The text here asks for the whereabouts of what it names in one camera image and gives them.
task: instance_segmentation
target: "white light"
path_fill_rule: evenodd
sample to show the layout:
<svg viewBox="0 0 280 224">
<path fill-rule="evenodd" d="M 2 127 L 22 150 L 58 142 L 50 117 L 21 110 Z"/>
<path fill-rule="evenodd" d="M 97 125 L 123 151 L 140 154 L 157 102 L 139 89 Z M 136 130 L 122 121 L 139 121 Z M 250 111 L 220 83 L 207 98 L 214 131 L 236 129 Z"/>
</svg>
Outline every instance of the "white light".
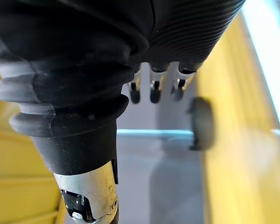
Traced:
<svg viewBox="0 0 280 224">
<path fill-rule="evenodd" d="M 247 0 L 243 14 L 280 122 L 280 11 L 271 0 Z"/>
</svg>

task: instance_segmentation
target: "yellow surface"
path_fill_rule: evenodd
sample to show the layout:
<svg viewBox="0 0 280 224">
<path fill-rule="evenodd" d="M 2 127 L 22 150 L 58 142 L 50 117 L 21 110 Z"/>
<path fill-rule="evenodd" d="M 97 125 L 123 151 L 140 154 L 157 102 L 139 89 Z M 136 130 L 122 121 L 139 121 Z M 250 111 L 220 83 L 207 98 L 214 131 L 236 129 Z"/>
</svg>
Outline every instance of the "yellow surface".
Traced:
<svg viewBox="0 0 280 224">
<path fill-rule="evenodd" d="M 249 41 L 238 17 L 197 74 L 216 125 L 203 155 L 206 223 L 280 224 L 279 125 Z"/>
<path fill-rule="evenodd" d="M 52 173 L 30 138 L 8 124 L 17 112 L 0 102 L 0 223 L 61 224 L 65 206 Z"/>
</svg>

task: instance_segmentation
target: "robotic hand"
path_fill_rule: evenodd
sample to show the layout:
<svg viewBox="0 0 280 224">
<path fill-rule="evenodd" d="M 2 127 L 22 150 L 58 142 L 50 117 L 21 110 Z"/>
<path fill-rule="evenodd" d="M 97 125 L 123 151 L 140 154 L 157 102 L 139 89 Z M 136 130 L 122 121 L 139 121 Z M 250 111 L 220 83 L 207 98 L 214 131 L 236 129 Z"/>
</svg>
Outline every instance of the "robotic hand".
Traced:
<svg viewBox="0 0 280 224">
<path fill-rule="evenodd" d="M 135 67 L 151 63 L 157 103 L 179 61 L 183 90 L 243 3 L 0 0 L 0 100 L 19 103 L 11 126 L 32 136 L 77 223 L 118 223 L 116 118 Z"/>
</svg>

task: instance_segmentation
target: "ribbed rubber surface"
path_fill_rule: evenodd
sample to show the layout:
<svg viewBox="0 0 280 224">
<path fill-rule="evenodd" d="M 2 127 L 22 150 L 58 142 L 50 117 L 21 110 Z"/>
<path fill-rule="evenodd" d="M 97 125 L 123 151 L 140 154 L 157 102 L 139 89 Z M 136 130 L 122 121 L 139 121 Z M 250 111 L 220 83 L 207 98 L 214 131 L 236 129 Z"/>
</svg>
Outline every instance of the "ribbed rubber surface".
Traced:
<svg viewBox="0 0 280 224">
<path fill-rule="evenodd" d="M 175 0 L 148 37 L 149 50 L 131 58 L 150 63 L 191 62 L 194 69 L 208 57 L 245 0 Z"/>
</svg>

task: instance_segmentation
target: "black rubber wheel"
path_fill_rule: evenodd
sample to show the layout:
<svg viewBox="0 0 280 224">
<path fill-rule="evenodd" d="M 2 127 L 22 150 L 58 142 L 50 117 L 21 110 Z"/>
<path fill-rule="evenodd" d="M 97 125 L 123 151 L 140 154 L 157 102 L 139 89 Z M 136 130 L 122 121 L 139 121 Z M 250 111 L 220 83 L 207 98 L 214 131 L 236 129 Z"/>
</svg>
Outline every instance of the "black rubber wheel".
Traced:
<svg viewBox="0 0 280 224">
<path fill-rule="evenodd" d="M 150 101 L 154 104 L 157 104 L 161 99 L 160 90 L 150 90 Z"/>
<path fill-rule="evenodd" d="M 211 104 L 204 98 L 194 98 L 190 113 L 194 133 L 194 145 L 191 149 L 206 150 L 211 147 L 215 139 L 215 124 Z"/>
<path fill-rule="evenodd" d="M 175 101 L 178 102 L 182 99 L 184 94 L 184 91 L 182 89 L 175 89 L 174 87 L 172 87 L 171 90 L 171 98 Z"/>
<path fill-rule="evenodd" d="M 134 90 L 134 91 L 130 91 L 131 93 L 131 101 L 134 104 L 137 104 L 140 102 L 140 91 Z"/>
</svg>

